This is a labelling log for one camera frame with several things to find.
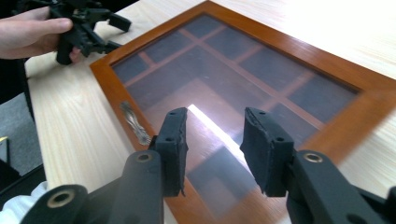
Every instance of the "gray carpet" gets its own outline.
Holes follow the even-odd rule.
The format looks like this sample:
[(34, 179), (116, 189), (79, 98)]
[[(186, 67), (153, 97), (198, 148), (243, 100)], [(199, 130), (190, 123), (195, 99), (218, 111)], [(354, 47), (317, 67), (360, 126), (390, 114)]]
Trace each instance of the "gray carpet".
[(25, 175), (42, 164), (35, 123), (22, 93), (0, 105), (0, 137), (7, 136), (10, 165)]

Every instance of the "table surface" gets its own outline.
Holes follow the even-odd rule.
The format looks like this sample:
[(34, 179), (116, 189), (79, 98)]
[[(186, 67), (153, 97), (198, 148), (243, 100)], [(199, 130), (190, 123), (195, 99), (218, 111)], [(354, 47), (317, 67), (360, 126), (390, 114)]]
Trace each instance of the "table surface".
[[(118, 12), (133, 22), (123, 33), (99, 22), (96, 32), (125, 44), (203, 0), (140, 0)], [(392, 0), (215, 0), (222, 6), (319, 49), (396, 78), (396, 6)], [(120, 177), (134, 148), (89, 65), (104, 55), (63, 66), (55, 53), (26, 64), (49, 187), (88, 191)], [(396, 111), (338, 165), (354, 185), (386, 197), (396, 185)], [(167, 222), (175, 222), (167, 213)]]

